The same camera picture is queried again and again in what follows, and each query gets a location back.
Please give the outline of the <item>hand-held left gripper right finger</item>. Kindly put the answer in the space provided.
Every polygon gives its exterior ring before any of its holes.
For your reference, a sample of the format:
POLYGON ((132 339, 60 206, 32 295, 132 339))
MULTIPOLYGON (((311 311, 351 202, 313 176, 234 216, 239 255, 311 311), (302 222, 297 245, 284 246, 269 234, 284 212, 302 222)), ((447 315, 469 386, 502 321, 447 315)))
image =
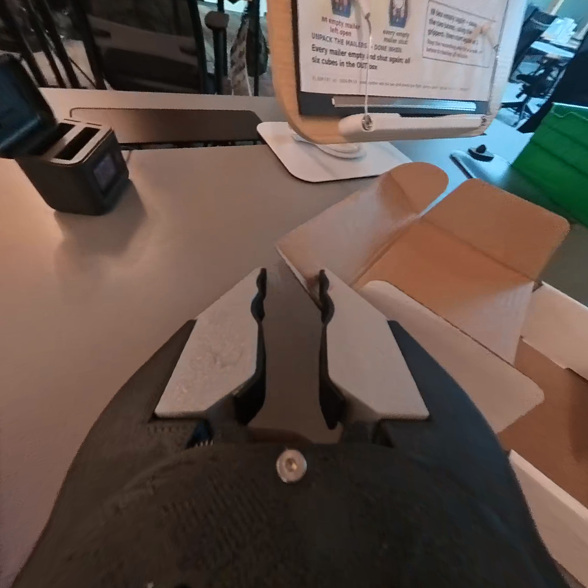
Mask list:
POLYGON ((319 404, 329 429, 427 420, 429 411, 383 313, 322 269, 319 404))

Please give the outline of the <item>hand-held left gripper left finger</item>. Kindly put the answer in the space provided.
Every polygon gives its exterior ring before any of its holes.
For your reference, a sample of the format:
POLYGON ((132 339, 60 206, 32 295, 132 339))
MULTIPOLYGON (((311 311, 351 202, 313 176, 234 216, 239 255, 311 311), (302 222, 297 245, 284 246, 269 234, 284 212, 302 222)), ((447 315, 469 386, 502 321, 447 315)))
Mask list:
POLYGON ((224 408, 247 425, 266 397, 267 270, 256 268, 201 312, 155 408, 158 418, 224 408))

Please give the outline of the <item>white cardboard mailer box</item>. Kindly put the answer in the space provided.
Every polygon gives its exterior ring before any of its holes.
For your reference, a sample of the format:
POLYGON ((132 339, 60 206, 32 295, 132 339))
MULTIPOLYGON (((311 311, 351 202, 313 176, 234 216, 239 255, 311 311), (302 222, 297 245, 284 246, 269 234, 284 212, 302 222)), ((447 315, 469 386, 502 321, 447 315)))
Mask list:
POLYGON ((520 340, 569 224, 447 182, 398 166, 276 244, 385 315, 429 411, 306 451, 303 586, 587 587, 587 380, 520 340))

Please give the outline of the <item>white display stand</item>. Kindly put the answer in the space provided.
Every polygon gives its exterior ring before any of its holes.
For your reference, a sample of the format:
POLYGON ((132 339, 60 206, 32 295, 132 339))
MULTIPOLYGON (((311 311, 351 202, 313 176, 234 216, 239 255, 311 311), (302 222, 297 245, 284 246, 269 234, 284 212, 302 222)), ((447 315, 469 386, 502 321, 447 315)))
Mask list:
POLYGON ((257 131, 286 170, 296 179, 322 183, 379 176, 410 159, 393 141, 478 136, 489 118, 477 114, 442 116, 352 115, 338 121, 335 139, 306 139, 286 122, 262 122, 257 131))

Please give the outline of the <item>dark grey tray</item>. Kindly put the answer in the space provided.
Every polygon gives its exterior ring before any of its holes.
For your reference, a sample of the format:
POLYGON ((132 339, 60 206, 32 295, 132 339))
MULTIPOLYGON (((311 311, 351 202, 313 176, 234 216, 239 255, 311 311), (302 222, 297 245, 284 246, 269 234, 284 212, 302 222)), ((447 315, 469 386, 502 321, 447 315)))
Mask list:
POLYGON ((466 151, 452 151, 450 160, 466 178, 490 183, 503 179, 511 169, 506 159, 489 151, 484 144, 466 151))

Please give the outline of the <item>green plastic bin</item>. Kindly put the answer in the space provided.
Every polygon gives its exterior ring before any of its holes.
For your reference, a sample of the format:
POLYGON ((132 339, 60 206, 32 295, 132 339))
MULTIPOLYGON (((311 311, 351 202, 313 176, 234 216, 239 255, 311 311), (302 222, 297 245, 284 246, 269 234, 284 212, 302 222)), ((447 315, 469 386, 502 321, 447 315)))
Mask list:
POLYGON ((587 227, 587 107, 554 103, 511 170, 522 198, 587 227))

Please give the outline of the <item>instruction sheet on stand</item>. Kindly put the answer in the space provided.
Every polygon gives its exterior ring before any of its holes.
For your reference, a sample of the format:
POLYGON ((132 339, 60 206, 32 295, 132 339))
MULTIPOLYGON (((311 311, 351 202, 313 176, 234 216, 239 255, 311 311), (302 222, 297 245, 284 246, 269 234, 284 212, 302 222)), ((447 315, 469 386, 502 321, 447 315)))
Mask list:
POLYGON ((267 21, 275 95, 290 126, 303 138, 334 138, 337 143, 342 142, 337 132, 338 121, 356 114, 366 116, 367 130, 371 129, 369 114, 425 117, 477 114, 487 116, 490 120, 489 125, 495 119, 513 63, 518 32, 525 11, 524 1, 508 1, 509 6, 497 46, 496 69, 488 102, 382 98, 370 97, 368 92, 359 96, 302 92, 299 86, 295 2, 268 1, 267 21))

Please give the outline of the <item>printed instruction sheet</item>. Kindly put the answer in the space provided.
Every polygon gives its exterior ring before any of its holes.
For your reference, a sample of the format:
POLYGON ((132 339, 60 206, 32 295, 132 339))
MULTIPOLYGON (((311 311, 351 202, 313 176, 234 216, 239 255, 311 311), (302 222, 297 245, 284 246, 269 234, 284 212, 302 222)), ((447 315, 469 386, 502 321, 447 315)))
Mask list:
POLYGON ((296 1, 305 93, 488 102, 508 1, 296 1))

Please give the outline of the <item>black office chair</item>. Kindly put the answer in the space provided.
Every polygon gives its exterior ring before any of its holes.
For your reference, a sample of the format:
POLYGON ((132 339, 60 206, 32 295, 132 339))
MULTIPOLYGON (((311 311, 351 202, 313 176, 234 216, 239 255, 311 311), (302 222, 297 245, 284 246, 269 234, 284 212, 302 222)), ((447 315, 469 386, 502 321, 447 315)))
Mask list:
POLYGON ((117 91, 209 94, 197 1, 81 1, 107 85, 117 91))

